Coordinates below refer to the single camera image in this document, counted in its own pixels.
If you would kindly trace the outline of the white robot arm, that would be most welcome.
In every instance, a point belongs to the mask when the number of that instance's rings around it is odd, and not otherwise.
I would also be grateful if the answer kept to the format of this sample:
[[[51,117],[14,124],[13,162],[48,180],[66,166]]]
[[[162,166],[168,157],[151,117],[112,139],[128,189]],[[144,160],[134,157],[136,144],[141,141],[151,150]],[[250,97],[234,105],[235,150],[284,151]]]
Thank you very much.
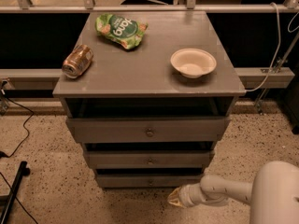
[[[167,201],[178,207],[223,206],[228,199],[250,206],[249,224],[299,224],[299,168],[284,161],[263,165],[252,183],[203,175],[174,189]]]

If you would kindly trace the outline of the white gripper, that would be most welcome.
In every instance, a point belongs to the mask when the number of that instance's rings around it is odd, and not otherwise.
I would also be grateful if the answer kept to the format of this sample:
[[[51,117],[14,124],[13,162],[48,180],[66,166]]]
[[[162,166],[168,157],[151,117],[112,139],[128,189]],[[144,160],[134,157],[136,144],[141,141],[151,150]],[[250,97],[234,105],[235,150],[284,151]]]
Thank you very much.
[[[206,202],[206,195],[201,190],[199,183],[184,185],[182,188],[175,188],[167,197],[169,204],[176,207],[194,207]]]

